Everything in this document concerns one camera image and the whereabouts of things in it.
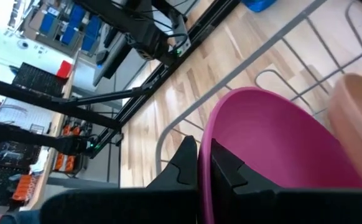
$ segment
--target metal wire shelf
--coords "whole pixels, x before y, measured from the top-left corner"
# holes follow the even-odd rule
[[[206,102],[209,98],[211,98],[216,92],[218,92],[222,88],[227,88],[231,90],[231,88],[227,85],[233,78],[235,78],[237,75],[239,75],[245,68],[250,66],[256,59],[258,59],[262,54],[264,54],[267,50],[269,50],[271,47],[273,47],[278,41],[283,42],[287,48],[292,52],[292,54],[297,58],[299,63],[305,68],[305,70],[308,72],[309,76],[315,80],[315,83],[313,85],[310,85],[308,88],[306,88],[303,91],[298,92],[279,72],[277,72],[274,69],[265,69],[261,72],[259,72],[255,79],[254,84],[262,88],[262,86],[259,83],[259,77],[263,73],[273,73],[275,76],[277,76],[281,82],[290,89],[295,96],[290,98],[290,101],[295,100],[301,100],[309,109],[311,112],[311,115],[317,118],[316,116],[326,110],[326,108],[321,108],[320,110],[313,109],[313,106],[304,98],[304,95],[308,93],[309,91],[313,90],[316,87],[319,87],[323,90],[323,92],[327,95],[329,95],[328,90],[324,87],[323,83],[327,81],[329,78],[333,77],[337,73],[345,74],[345,69],[349,65],[353,64],[354,62],[358,61],[362,58],[362,53],[357,55],[355,58],[351,59],[349,62],[340,65],[337,61],[336,57],[330,50],[329,46],[324,41],[323,37],[320,35],[318,29],[313,24],[312,20],[309,18],[309,15],[313,13],[316,9],[318,9],[324,2],[327,0],[315,0],[312,2],[309,6],[307,6],[302,12],[300,12],[297,16],[295,16],[288,24],[286,24],[283,28],[281,28],[275,35],[273,35],[267,42],[265,42],[260,48],[258,48],[253,54],[251,54],[250,57],[248,57],[245,61],[243,61],[239,66],[237,66],[232,72],[230,72],[227,76],[225,76],[221,81],[219,81],[212,89],[210,89],[207,93],[205,93],[200,99],[198,99],[194,104],[192,104],[188,109],[186,109],[180,116],[175,118],[161,133],[159,136],[157,145],[156,145],[156,151],[155,151],[155,158],[156,158],[156,173],[160,174],[162,172],[162,162],[168,162],[167,160],[161,159],[161,152],[162,152],[162,146],[165,141],[166,136],[171,132],[171,130],[176,131],[182,135],[187,135],[177,129],[175,129],[176,125],[178,125],[180,122],[185,121],[194,127],[197,127],[203,132],[203,128],[199,127],[198,125],[194,124],[193,122],[186,119],[187,116],[189,116],[191,113],[193,113],[198,107],[200,107],[204,102]],[[353,20],[351,19],[350,11],[352,5],[354,5],[357,2],[357,0],[352,0],[349,5],[347,6],[345,10],[345,19],[350,26],[352,32],[354,33],[354,36],[356,37],[360,47],[362,48],[362,37],[360,36],[356,26],[353,23]],[[318,79],[313,71],[309,68],[309,66],[302,60],[302,57],[296,52],[296,50],[290,45],[290,43],[284,38],[286,34],[288,34],[293,28],[295,28],[298,24],[301,22],[306,21],[310,27],[310,29],[313,30],[316,38],[320,41],[321,45],[325,48],[326,53],[330,56],[332,62],[336,65],[336,70],[329,73],[327,76]]]

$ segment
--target beige plastic container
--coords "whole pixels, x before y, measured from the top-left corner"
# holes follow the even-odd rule
[[[362,176],[362,76],[350,73],[337,82],[328,117],[336,138]]]

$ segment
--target wire rack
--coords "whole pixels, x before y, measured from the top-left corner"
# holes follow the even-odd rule
[[[164,144],[166,136],[171,132],[171,130],[176,131],[180,134],[186,135],[183,132],[175,129],[176,125],[180,122],[185,121],[194,127],[198,128],[199,130],[203,131],[203,128],[199,127],[198,125],[194,124],[193,122],[186,119],[191,113],[193,113],[196,109],[198,109],[204,102],[210,99],[216,92],[220,91],[222,88],[227,88],[231,90],[231,88],[227,85],[233,78],[235,78],[238,74],[240,74],[244,69],[250,66],[256,59],[258,59],[262,54],[264,54],[267,50],[273,47],[278,42],[283,42],[286,47],[292,52],[292,54],[297,58],[299,63],[305,68],[308,72],[308,75],[313,78],[314,83],[310,85],[308,88],[304,89],[303,91],[297,91],[279,72],[274,69],[265,69],[259,72],[255,79],[254,84],[259,88],[262,88],[259,82],[259,77],[263,73],[271,73],[274,77],[278,77],[279,80],[288,88],[290,89],[295,96],[290,98],[290,101],[301,100],[303,104],[308,108],[306,110],[309,112],[314,118],[317,119],[317,115],[324,112],[326,108],[321,108],[320,110],[315,110],[313,106],[303,97],[306,93],[312,91],[314,88],[319,87],[323,90],[325,94],[329,94],[328,90],[324,86],[324,82],[327,81],[329,78],[335,76],[337,73],[345,74],[345,68],[349,65],[353,64],[354,62],[358,61],[362,58],[362,53],[350,60],[349,62],[345,63],[344,65],[340,65],[336,60],[334,54],[330,50],[327,43],[324,41],[323,37],[320,35],[318,29],[313,24],[312,20],[309,18],[309,15],[313,13],[316,9],[318,9],[324,2],[327,0],[315,0],[309,6],[307,6],[302,12],[300,12],[297,16],[295,16],[289,23],[287,23],[283,28],[281,28],[275,35],[273,35],[267,42],[265,42],[260,48],[258,48],[250,57],[248,57],[245,61],[243,61],[239,66],[237,66],[232,72],[230,72],[227,76],[225,76],[221,81],[219,81],[212,89],[210,89],[207,93],[205,93],[199,100],[194,102],[188,109],[186,109],[180,116],[175,118],[162,132],[159,136],[159,140],[157,142],[156,151],[155,151],[155,158],[156,158],[156,173],[160,174],[162,172],[162,162],[168,162],[161,158],[162,146]],[[356,0],[353,0],[349,3],[347,8],[345,9],[345,19],[350,26],[354,36],[356,37],[360,47],[362,48],[362,37],[358,33],[356,26],[353,23],[353,20],[350,16],[350,11],[352,5],[356,3]],[[284,38],[286,34],[288,34],[293,28],[299,25],[301,22],[306,21],[313,30],[316,38],[320,41],[321,45],[325,48],[326,53],[330,56],[333,63],[336,65],[336,70],[329,73],[327,76],[318,79],[317,76],[314,75],[313,71],[309,68],[309,66],[302,60],[302,57],[296,52],[296,50],[290,45],[290,43]]]

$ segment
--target wooden floor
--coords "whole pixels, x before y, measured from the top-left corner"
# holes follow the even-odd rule
[[[311,2],[312,0],[277,1],[271,8],[259,14],[250,12],[240,4],[123,128],[121,187],[141,187],[149,184],[157,175],[155,148],[163,129]],[[199,18],[210,3],[211,0],[201,1],[190,15],[189,25]],[[328,0],[310,16],[340,65],[362,53],[362,48],[344,16],[348,3],[349,0]],[[362,35],[361,3],[351,8],[351,16]],[[307,22],[299,24],[285,36],[285,40],[318,79],[337,69]],[[151,62],[133,85],[140,85],[157,65],[157,62]],[[297,91],[315,83],[308,70],[286,44],[280,41],[229,82],[228,86],[254,86],[255,76],[265,69],[278,71]],[[362,59],[346,67],[344,71],[362,74]],[[331,92],[340,75],[342,74],[337,73],[323,84],[323,88],[318,86],[304,95],[304,99],[315,111],[326,107],[328,95],[325,91]],[[287,98],[295,96],[272,72],[263,73],[258,83],[262,88]],[[193,112],[188,120],[201,128],[205,127],[215,103],[227,92],[227,88],[219,91]],[[312,113],[301,100],[296,100],[295,103]],[[327,123],[325,113],[319,114],[318,119]],[[161,159],[171,159],[183,139],[181,133],[194,135],[197,140],[202,137],[199,128],[185,121],[181,122],[176,130],[166,137]]]

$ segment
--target pink bowl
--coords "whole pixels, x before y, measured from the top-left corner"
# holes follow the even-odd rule
[[[205,223],[214,223],[212,138],[281,187],[362,188],[340,143],[313,117],[269,91],[240,88],[217,103],[203,133],[198,162]]]

